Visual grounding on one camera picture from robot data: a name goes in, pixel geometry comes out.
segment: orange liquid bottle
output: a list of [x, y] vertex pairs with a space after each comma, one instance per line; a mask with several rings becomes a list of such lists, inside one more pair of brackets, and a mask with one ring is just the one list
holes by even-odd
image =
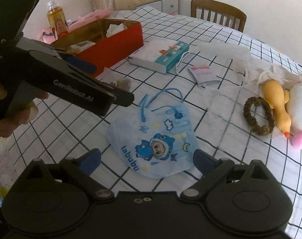
[[47, 6], [49, 9], [47, 17], [55, 39], [61, 38], [63, 35], [68, 34], [69, 28], [63, 9], [58, 6], [55, 1], [48, 2]]

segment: table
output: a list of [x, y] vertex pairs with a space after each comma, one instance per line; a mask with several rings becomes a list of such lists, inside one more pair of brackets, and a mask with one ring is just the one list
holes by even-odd
[[[148, 6], [131, 12], [125, 18], [141, 21], [145, 42], [160, 36], [189, 43], [191, 49], [203, 41], [238, 44], [248, 47], [253, 57], [280, 64], [296, 74], [302, 71], [300, 65], [267, 44], [211, 22], [167, 15]], [[206, 108], [201, 99], [204, 88], [194, 83], [187, 65], [211, 65], [219, 69], [221, 83], [216, 88], [243, 84], [244, 73], [234, 71], [232, 60], [200, 52], [183, 59], [179, 74], [162, 75], [130, 65], [127, 59], [122, 60], [111, 69], [131, 80], [134, 105], [128, 108], [112, 106], [105, 117], [98, 117], [53, 95], [44, 101], [36, 100], [39, 108], [37, 118], [18, 128], [7, 139], [7, 149], [17, 174], [34, 158], [41, 158], [45, 163], [58, 163], [66, 156], [79, 157], [92, 148], [99, 148], [102, 162], [92, 177], [113, 192], [177, 191], [179, 194], [201, 177], [196, 168], [163, 179], [141, 176], [122, 162], [106, 136], [108, 125], [117, 117], [130, 113], [146, 93], [153, 95], [163, 88], [176, 87], [184, 95], [200, 148], [216, 158], [231, 158], [238, 164], [248, 164], [256, 158], [262, 160], [294, 203], [286, 232], [293, 238], [302, 238], [302, 151], [293, 153], [284, 136], [262, 140], [241, 126], [243, 120], [239, 114], [243, 106], [239, 101], [232, 105], [233, 111], [229, 111], [229, 105], [224, 105], [229, 120], [221, 121], [225, 125], [223, 135], [212, 134], [205, 122]], [[168, 94], [163, 100], [178, 102], [176, 97]]]

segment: scrunchie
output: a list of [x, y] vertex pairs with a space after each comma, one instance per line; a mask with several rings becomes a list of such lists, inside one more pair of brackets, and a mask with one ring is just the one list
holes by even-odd
[[[263, 109], [265, 111], [266, 118], [268, 121], [268, 125], [263, 125], [262, 127], [260, 127], [257, 124], [256, 118], [251, 115], [251, 106], [253, 104], [256, 107], [261, 106], [261, 105], [263, 106]], [[243, 112], [244, 118], [246, 119], [247, 123], [252, 127], [252, 131], [254, 133], [256, 133], [260, 136], [266, 136], [273, 132], [273, 129], [275, 127], [275, 120], [272, 115], [272, 109], [271, 109], [269, 103], [265, 99], [263, 99], [262, 97], [259, 97], [259, 98], [250, 97], [245, 102], [243, 110], [244, 110], [244, 112]]]

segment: yellow duck toy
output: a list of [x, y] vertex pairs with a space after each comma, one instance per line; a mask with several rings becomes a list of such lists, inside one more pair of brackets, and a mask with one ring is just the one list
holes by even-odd
[[278, 81], [270, 80], [263, 86], [264, 99], [273, 109], [274, 120], [286, 138], [289, 138], [292, 120], [285, 110], [289, 101], [289, 92], [283, 90]]

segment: small pink booklet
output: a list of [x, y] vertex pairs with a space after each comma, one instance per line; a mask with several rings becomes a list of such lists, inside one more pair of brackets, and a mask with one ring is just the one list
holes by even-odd
[[209, 66], [193, 67], [189, 66], [189, 71], [193, 75], [198, 86], [209, 85], [221, 80], [212, 72]]

